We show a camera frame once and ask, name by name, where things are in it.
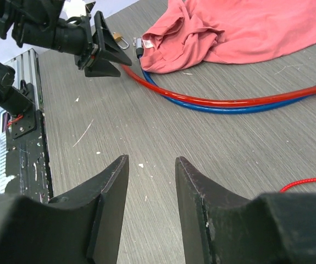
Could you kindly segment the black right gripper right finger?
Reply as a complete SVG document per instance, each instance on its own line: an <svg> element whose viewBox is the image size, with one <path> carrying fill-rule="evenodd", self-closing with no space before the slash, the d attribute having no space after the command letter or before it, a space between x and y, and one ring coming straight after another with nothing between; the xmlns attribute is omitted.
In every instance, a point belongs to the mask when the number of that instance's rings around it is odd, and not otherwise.
<svg viewBox="0 0 316 264"><path fill-rule="evenodd" d="M186 263L316 263L316 193L249 200L185 157L175 180Z"/></svg>

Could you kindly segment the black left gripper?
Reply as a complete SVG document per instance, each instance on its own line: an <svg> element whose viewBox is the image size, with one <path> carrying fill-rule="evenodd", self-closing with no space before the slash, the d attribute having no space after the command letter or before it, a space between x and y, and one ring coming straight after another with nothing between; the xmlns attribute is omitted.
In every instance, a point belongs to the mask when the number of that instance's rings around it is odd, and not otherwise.
<svg viewBox="0 0 316 264"><path fill-rule="evenodd" d="M92 36L91 15L81 16L78 26L84 32L84 47L80 55L75 57L79 70L85 70L88 78L121 76L120 71L110 62L132 65L131 59L118 46L109 30L103 13L94 15L95 33Z"/></svg>

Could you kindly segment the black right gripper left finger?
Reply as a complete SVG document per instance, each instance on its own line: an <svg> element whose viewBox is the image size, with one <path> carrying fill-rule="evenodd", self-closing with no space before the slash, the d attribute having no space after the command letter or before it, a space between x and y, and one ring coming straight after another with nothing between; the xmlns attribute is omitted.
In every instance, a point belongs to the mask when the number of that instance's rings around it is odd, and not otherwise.
<svg viewBox="0 0 316 264"><path fill-rule="evenodd" d="M121 155L44 204L0 194L0 263L116 263L128 181Z"/></svg>

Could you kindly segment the red cable lock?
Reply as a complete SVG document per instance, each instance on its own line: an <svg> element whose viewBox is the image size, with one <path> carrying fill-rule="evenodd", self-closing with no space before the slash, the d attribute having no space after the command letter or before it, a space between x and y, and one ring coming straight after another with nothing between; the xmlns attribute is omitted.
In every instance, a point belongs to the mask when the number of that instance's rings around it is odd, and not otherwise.
<svg viewBox="0 0 316 264"><path fill-rule="evenodd" d="M278 95L271 95L265 97L258 98L247 98L247 99L237 99L237 100L214 100L214 99L206 99L200 97L193 97L188 95L183 95L180 93L172 92L161 88L157 85L153 85L146 80L143 80L140 76L138 76L134 71L131 70L130 67L125 65L120 65L124 72L127 73L129 77L134 79L137 83L141 84L145 88L158 93L162 96L166 96L168 98L172 98L178 101L183 101L186 103L192 103L200 106L208 106L208 107L253 107L257 105L264 105L269 103L279 103L288 100L295 100L301 97L316 95L316 86L308 87L305 89L300 89L296 91L291 91L287 93L281 93Z"/></svg>

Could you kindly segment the red cable padlock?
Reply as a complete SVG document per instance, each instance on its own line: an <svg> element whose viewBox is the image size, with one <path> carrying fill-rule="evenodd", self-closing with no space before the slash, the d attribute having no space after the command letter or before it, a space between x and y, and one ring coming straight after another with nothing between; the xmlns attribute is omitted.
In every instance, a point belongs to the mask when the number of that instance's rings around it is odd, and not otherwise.
<svg viewBox="0 0 316 264"><path fill-rule="evenodd" d="M309 184L309 183L316 183L316 177L315 178L301 179L301 180L297 180L297 181L294 181L292 183L289 183L289 184L285 185L282 189L280 189L279 192L283 193L283 192L286 192L295 186Z"/></svg>

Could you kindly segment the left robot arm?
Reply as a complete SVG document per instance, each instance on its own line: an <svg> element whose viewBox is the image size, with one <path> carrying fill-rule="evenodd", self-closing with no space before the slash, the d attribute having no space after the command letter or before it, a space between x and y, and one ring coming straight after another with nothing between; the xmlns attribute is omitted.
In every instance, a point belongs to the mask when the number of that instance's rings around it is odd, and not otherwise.
<svg viewBox="0 0 316 264"><path fill-rule="evenodd" d="M119 77L114 63L131 66L131 59L119 47L108 29L103 13L83 4L84 13L68 19L60 17L65 1L0 1L0 38L12 38L19 47L29 44L72 54L86 77ZM13 86L15 70L0 63L0 107L18 116L34 105Z"/></svg>

